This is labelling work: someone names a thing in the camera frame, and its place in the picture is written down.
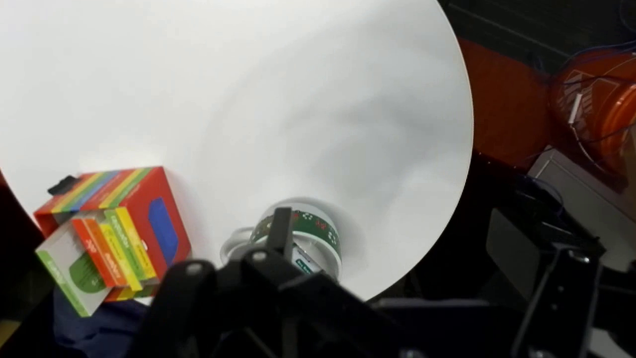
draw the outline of yellow stripe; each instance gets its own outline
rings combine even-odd
[[[118,238],[118,244],[122,248],[122,256],[130,264],[132,274],[136,276],[136,280],[140,280],[142,278],[142,268],[140,268],[140,264],[138,264],[134,252],[132,252],[132,244],[126,238],[126,232],[124,232],[122,224],[118,222],[116,212],[106,208],[106,210],[102,210],[102,216],[110,224],[110,228],[114,230],[114,234]]]
[[[130,300],[134,296],[134,290],[122,288],[116,296],[116,300]]]
[[[116,206],[114,214],[118,216],[118,222],[120,222],[122,230],[126,232],[126,238],[130,242],[132,254],[134,254],[134,258],[136,258],[136,262],[138,262],[138,266],[142,270],[142,280],[154,278],[156,270],[154,270],[150,258],[146,256],[146,252],[144,252],[144,246],[140,242],[140,236],[138,236],[138,232],[134,228],[134,222],[132,222],[130,214],[126,212],[124,206]]]
[[[98,208],[108,208],[112,200],[132,183],[138,175],[142,175],[142,169],[130,171],[100,202]]]
[[[114,234],[114,230],[110,228],[110,224],[108,224],[108,222],[98,222],[98,228],[100,228],[100,232],[102,232],[102,236],[104,236],[104,242],[106,242],[108,248],[112,250],[114,260],[116,260],[116,264],[118,264],[118,268],[120,268],[120,272],[122,272],[124,282],[128,284],[128,288],[130,288],[130,290],[140,290],[142,286],[140,286],[140,282],[136,280],[130,264],[124,260],[122,248],[120,248],[120,244],[118,244],[118,240],[116,240],[116,234]]]
[[[90,173],[85,181],[81,181],[77,187],[73,187],[69,193],[63,195],[63,199],[51,208],[51,212],[63,212],[65,204],[73,202],[87,187],[96,183],[100,173]]]

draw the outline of white circular surface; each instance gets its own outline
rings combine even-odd
[[[0,169],[164,165],[194,256],[287,197],[325,202],[369,298],[444,228],[472,111],[434,0],[0,0]]]

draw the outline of green label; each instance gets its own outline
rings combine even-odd
[[[293,264],[305,274],[313,272],[301,258],[295,258]]]
[[[69,276],[73,284],[83,292],[98,292],[102,290],[102,280],[92,264],[92,260],[83,252],[69,268]]]

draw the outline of colorful box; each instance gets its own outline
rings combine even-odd
[[[83,173],[39,206],[45,236],[67,222],[106,288],[104,300],[146,296],[190,242],[162,167]]]

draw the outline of black machinery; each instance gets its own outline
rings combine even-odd
[[[289,216],[275,208],[265,244],[218,270],[174,264],[128,356],[569,358],[587,356],[591,326],[636,354],[636,276],[601,266],[597,240],[536,185],[492,210],[508,230],[488,238],[518,292],[530,288],[524,312],[482,300],[361,302],[287,262]]]

